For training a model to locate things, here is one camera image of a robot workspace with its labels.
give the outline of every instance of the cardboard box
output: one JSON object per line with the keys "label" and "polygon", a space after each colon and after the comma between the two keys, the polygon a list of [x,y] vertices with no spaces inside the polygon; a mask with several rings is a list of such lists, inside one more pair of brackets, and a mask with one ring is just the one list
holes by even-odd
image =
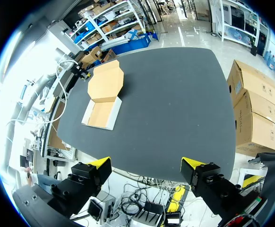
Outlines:
{"label": "cardboard box", "polygon": [[116,57],[117,57],[117,55],[113,52],[113,50],[109,50],[108,53],[106,54],[106,56],[104,57],[103,61],[107,62],[112,59],[115,59]]}
{"label": "cardboard box", "polygon": [[246,90],[252,91],[275,104],[275,82],[245,63],[234,60],[227,83],[234,107]]}
{"label": "cardboard box", "polygon": [[140,26],[140,25],[135,25],[132,29],[140,30],[140,29],[141,29],[141,26]]}
{"label": "cardboard box", "polygon": [[97,6],[100,6],[100,4],[92,4],[92,5],[90,5],[90,6],[87,6],[86,8],[80,10],[80,11],[78,12],[78,14],[79,14],[80,16],[83,17],[83,15],[84,15],[85,12],[87,12],[87,11],[89,11],[89,10],[92,10],[92,9],[94,9],[94,8],[97,7]]}
{"label": "cardboard box", "polygon": [[97,6],[97,7],[95,7],[94,9],[92,9],[92,11],[96,14],[96,15],[98,15],[98,14],[100,14],[100,13],[102,13],[103,11],[105,11],[106,9],[108,9],[108,8],[110,8],[111,6],[113,6],[114,5],[114,3],[113,2],[110,2],[110,3],[108,3],[108,4],[106,4],[106,5],[104,5],[104,6]]}
{"label": "cardboard box", "polygon": [[104,33],[110,32],[110,31],[113,30],[112,27],[115,26],[116,24],[117,24],[116,21],[112,21],[112,22],[108,23],[108,25],[106,25],[105,27],[103,27],[103,28],[102,28],[102,31],[103,31]]}
{"label": "cardboard box", "polygon": [[113,130],[122,101],[117,97],[123,87],[124,73],[114,60],[99,65],[88,83],[91,97],[82,119],[86,126]]}
{"label": "cardboard box", "polygon": [[91,45],[93,44],[95,41],[98,41],[99,39],[101,39],[101,35],[99,33],[95,33],[93,34],[91,37],[89,37],[86,42]]}
{"label": "cardboard box", "polygon": [[89,54],[85,55],[81,59],[81,62],[83,63],[83,68],[84,66],[94,63],[96,60],[101,60],[101,56],[102,51],[98,46],[96,46]]}
{"label": "cardboard box", "polygon": [[118,33],[116,33],[115,35],[116,35],[117,37],[121,37],[122,35],[126,34],[127,32],[128,32],[128,30],[125,30],[125,31],[118,32]]}
{"label": "cardboard box", "polygon": [[[64,109],[65,103],[60,102],[59,105],[56,107],[56,113],[53,116],[53,119],[56,119],[59,117]],[[62,143],[62,140],[58,137],[58,133],[56,132],[56,129],[58,129],[60,119],[54,121],[52,123],[52,127],[49,132],[49,137],[48,137],[48,146],[57,148],[57,149],[62,149],[62,150],[69,150],[69,148],[66,148],[65,145]]]}
{"label": "cardboard box", "polygon": [[275,105],[247,91],[234,108],[236,152],[275,152]]}

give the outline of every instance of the person's hand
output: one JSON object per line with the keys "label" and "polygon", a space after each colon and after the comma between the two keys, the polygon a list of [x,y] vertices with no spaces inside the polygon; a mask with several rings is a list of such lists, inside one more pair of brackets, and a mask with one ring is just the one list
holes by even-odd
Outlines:
{"label": "person's hand", "polygon": [[29,173],[29,172],[32,171],[32,169],[31,169],[31,167],[27,167],[24,171],[27,172],[27,173]]}

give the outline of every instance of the label on box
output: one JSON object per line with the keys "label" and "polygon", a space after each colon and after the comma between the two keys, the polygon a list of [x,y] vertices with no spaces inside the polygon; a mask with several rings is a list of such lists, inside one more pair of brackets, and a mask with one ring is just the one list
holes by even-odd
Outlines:
{"label": "label on box", "polygon": [[236,87],[235,87],[235,92],[238,94],[241,91],[241,81],[238,81]]}
{"label": "label on box", "polygon": [[262,86],[262,90],[263,90],[264,92],[266,92],[266,85],[265,85],[265,84],[261,84],[261,86]]}
{"label": "label on box", "polygon": [[271,140],[274,140],[274,131],[271,130]]}

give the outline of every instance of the table surface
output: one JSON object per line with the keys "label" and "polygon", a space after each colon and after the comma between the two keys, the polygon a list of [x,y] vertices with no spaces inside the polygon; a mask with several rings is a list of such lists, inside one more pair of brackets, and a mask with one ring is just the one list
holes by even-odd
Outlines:
{"label": "table surface", "polygon": [[134,174],[184,182],[182,157],[214,162],[231,177],[234,113],[223,71],[209,49],[162,48],[117,58],[124,71],[114,129],[81,124],[90,100],[78,80],[58,136],[95,158]]}

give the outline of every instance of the shelf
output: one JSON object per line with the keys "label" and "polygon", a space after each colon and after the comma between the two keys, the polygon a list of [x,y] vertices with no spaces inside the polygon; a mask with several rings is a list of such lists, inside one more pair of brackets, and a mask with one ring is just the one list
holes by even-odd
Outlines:
{"label": "shelf", "polygon": [[131,23],[129,23],[129,24],[122,25],[122,26],[120,26],[120,27],[118,27],[118,28],[116,28],[116,29],[114,29],[114,30],[112,30],[112,31],[110,31],[110,32],[105,33],[105,35],[109,35],[109,34],[111,34],[111,33],[114,33],[114,32],[116,32],[116,31],[122,29],[122,28],[128,27],[128,26],[130,26],[130,25],[135,25],[135,24],[137,24],[137,23],[138,23],[138,21],[134,21],[134,22],[131,22]]}
{"label": "shelf", "polygon": [[101,49],[107,50],[111,47],[128,43],[128,41],[129,41],[129,39],[125,39],[125,37],[121,36],[121,37],[115,38],[113,40],[109,40],[108,42],[105,42],[104,44],[102,44]]}
{"label": "shelf", "polygon": [[260,25],[261,25],[262,27],[268,29],[267,26],[265,26],[264,24],[260,23]]}
{"label": "shelf", "polygon": [[236,43],[239,43],[239,44],[242,44],[242,45],[245,45],[245,46],[250,47],[250,48],[252,47],[252,46],[249,45],[249,44],[246,44],[246,43],[244,43],[244,42],[242,42],[242,41],[239,41],[239,40],[236,40],[236,39],[227,37],[227,36],[225,36],[225,35],[223,36],[223,38],[224,38],[224,39],[231,40],[231,41],[236,42]]}
{"label": "shelf", "polygon": [[249,21],[249,20],[246,20],[246,25],[252,26],[252,27],[254,27],[255,29],[257,29],[257,26],[255,26],[254,24],[252,24],[252,22]]}
{"label": "shelf", "polygon": [[99,40],[95,41],[93,44],[88,45],[88,47],[89,47],[89,46],[91,46],[91,45],[96,44],[97,42],[99,42],[99,41],[101,41],[101,40],[103,40],[103,38],[101,38],[101,39],[99,39]]}
{"label": "shelf", "polygon": [[231,3],[235,4],[235,5],[238,5],[238,6],[242,7],[242,8],[244,8],[244,9],[246,9],[246,10],[250,11],[251,13],[256,14],[253,10],[251,10],[251,9],[247,8],[245,5],[242,5],[242,4],[241,4],[241,3],[239,3],[239,2],[235,2],[235,1],[233,1],[233,0],[224,0],[224,1],[231,2]]}
{"label": "shelf", "polygon": [[88,23],[88,21],[89,20],[85,21],[80,27],[78,27],[77,30],[72,35],[70,35],[70,38],[72,38],[79,30],[81,30]]}
{"label": "shelf", "polygon": [[242,30],[242,29],[240,29],[240,28],[238,28],[238,27],[234,27],[234,26],[231,26],[231,25],[229,25],[229,24],[224,24],[224,25],[227,26],[227,27],[232,27],[232,28],[234,28],[234,29],[237,29],[237,30],[239,30],[239,31],[241,31],[241,32],[244,32],[244,33],[246,33],[246,34],[248,34],[248,35],[250,35],[250,36],[256,38],[255,35],[251,34],[250,32],[244,31],[244,30]]}
{"label": "shelf", "polygon": [[127,3],[127,1],[122,1],[122,2],[120,2],[120,3],[118,3],[118,4],[114,5],[114,6],[111,6],[110,8],[104,10],[102,13],[96,15],[96,16],[93,18],[93,20],[96,19],[97,17],[99,17],[99,16],[101,16],[101,15],[107,13],[108,11],[110,11],[110,10],[116,8],[117,6],[124,4],[124,3]]}
{"label": "shelf", "polygon": [[79,42],[81,42],[83,39],[85,39],[87,36],[91,35],[93,32],[97,32],[97,30],[96,30],[96,29],[92,30],[90,33],[88,33],[88,34],[85,35],[83,38],[81,38],[81,39],[77,42],[77,44],[78,44]]}
{"label": "shelf", "polygon": [[120,14],[120,15],[118,15],[117,17],[115,17],[114,19],[108,20],[108,21],[106,21],[105,23],[99,25],[99,27],[103,27],[104,25],[108,24],[109,22],[112,22],[113,20],[115,20],[115,19],[117,19],[117,18],[120,18],[120,17],[122,17],[122,16],[124,16],[124,15],[127,15],[127,14],[129,14],[129,13],[133,13],[133,11],[128,11],[128,12],[126,12],[126,13]]}

